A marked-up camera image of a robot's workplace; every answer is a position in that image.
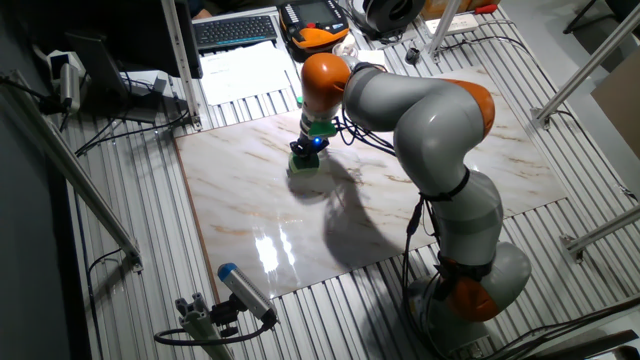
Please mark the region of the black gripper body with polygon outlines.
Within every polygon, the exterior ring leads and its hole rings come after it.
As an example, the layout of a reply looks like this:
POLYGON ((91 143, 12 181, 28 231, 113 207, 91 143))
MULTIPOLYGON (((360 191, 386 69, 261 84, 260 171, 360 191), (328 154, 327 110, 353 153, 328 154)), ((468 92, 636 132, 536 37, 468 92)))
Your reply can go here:
POLYGON ((295 141, 302 147, 302 154, 300 156, 308 156, 311 151, 319 153, 329 145, 329 141, 321 137, 309 138, 307 136, 301 136, 295 141))

